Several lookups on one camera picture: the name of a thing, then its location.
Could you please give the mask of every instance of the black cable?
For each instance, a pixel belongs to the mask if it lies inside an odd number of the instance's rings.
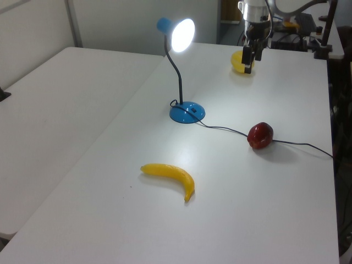
[[[237,134],[240,134],[242,136],[245,136],[245,137],[248,137],[246,134],[240,132],[240,131],[237,131],[237,130],[234,130],[232,128],[227,128],[225,126],[209,126],[209,125],[206,125],[204,124],[198,117],[196,117],[194,114],[192,114],[191,112],[187,111],[186,109],[182,108],[182,107],[179,107],[179,106],[175,106],[175,105],[172,105],[172,103],[175,102],[177,103],[177,100],[173,100],[171,103],[170,103],[170,106],[171,107],[175,107],[175,108],[178,108],[178,109],[181,109],[183,111],[185,111],[187,114],[191,115],[193,118],[195,118],[199,123],[201,123],[203,126],[205,126],[206,128],[212,128],[212,129],[225,129],[225,130],[229,130],[231,132],[234,132],[234,133],[237,133]],[[333,158],[332,155],[330,155],[329,153],[325,152],[324,150],[312,145],[312,144],[309,144],[309,143],[295,143],[295,142],[290,142],[290,141],[282,141],[282,140],[275,140],[273,139],[273,142],[278,142],[278,143],[284,143],[284,144],[292,144],[292,145],[306,145],[306,146],[310,146],[310,147],[313,147],[315,148],[316,150],[319,150],[323,153],[325,153],[326,155],[328,155],[329,157]]]
[[[285,143],[285,144],[291,144],[291,145],[305,145],[305,146],[310,146],[310,147],[313,147],[315,148],[316,150],[319,150],[323,153],[325,153],[326,155],[328,155],[329,157],[333,158],[332,155],[330,155],[328,152],[325,152],[324,150],[312,145],[312,144],[309,144],[309,143],[295,143],[295,142],[290,142],[290,141],[282,141],[282,140],[276,140],[276,139],[273,139],[273,142],[278,142],[278,143]]]
[[[171,107],[178,108],[178,109],[181,109],[181,110],[185,111],[186,113],[188,113],[190,116],[192,116],[193,118],[195,118],[199,123],[201,123],[201,124],[202,124],[203,126],[205,126],[206,128],[225,129],[225,130],[229,130],[229,131],[231,131],[231,132],[234,132],[234,133],[237,133],[237,134],[240,134],[240,135],[242,135],[242,136],[247,137],[246,134],[244,134],[244,133],[242,133],[242,132],[240,132],[240,131],[234,130],[234,129],[232,129],[232,128],[227,128],[227,127],[224,127],[224,126],[210,126],[210,125],[206,125],[206,124],[204,124],[198,117],[196,117],[194,114],[192,114],[191,112],[189,112],[189,111],[187,111],[187,110],[185,110],[185,109],[183,109],[182,107],[179,107],[179,106],[172,106],[171,104],[172,104],[173,102],[176,102],[176,103],[177,103],[177,100],[173,100],[173,101],[170,103],[170,106],[171,106]]]
[[[270,15],[270,32],[269,32],[269,35],[267,35],[267,37],[264,38],[264,40],[267,40],[270,37],[271,33],[272,33],[272,30],[273,30],[273,27],[274,27],[274,20],[273,20],[273,14],[271,13],[271,10],[270,10],[270,6],[269,6],[269,3],[268,3],[268,0],[265,0],[265,3],[266,3],[266,6],[267,6],[267,8],[269,10],[269,15]]]
[[[244,34],[244,31],[242,31],[240,37],[239,37],[238,40],[237,40],[237,46],[238,46],[238,44],[240,43],[240,39],[241,39],[241,37],[242,37],[243,34]]]

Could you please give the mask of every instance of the lamp base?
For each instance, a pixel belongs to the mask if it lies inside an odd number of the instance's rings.
[[[176,103],[175,106],[171,106],[170,109],[171,119],[182,124],[197,123],[202,120],[204,116],[205,110],[203,106],[194,102],[183,102],[183,104]]]

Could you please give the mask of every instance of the yellow toy lemon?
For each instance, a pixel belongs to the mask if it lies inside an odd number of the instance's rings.
[[[233,68],[239,73],[244,73],[244,64],[242,64],[242,54],[243,54],[243,51],[236,51],[231,56],[231,64]]]

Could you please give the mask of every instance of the blue desk lamp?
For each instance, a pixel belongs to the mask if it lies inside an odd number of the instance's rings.
[[[179,84],[179,93],[180,93],[180,102],[176,101],[175,106],[172,106],[170,109],[170,117],[178,122],[183,124],[196,123],[202,120],[205,116],[204,108],[195,103],[195,102],[184,102],[182,98],[182,79],[181,74],[175,63],[172,61],[170,54],[167,48],[168,38],[171,40],[171,46],[174,52],[182,52],[191,44],[194,37],[194,23],[191,19],[185,19],[178,23],[173,23],[167,18],[160,18],[157,23],[157,28],[159,31],[163,32],[165,35],[164,38],[164,48],[166,56],[171,62],[172,66],[177,72],[178,75],[178,84]]]

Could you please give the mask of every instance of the table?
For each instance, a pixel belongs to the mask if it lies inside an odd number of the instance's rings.
[[[162,60],[67,48],[0,103],[0,237],[24,225]]]
[[[232,71],[241,47],[192,44],[171,53],[184,100],[204,123],[331,152],[326,62],[264,50],[251,75]],[[272,144],[169,116],[178,97],[167,58],[0,253],[0,263],[338,263],[333,161],[309,147]],[[143,175],[158,162],[195,181]]]

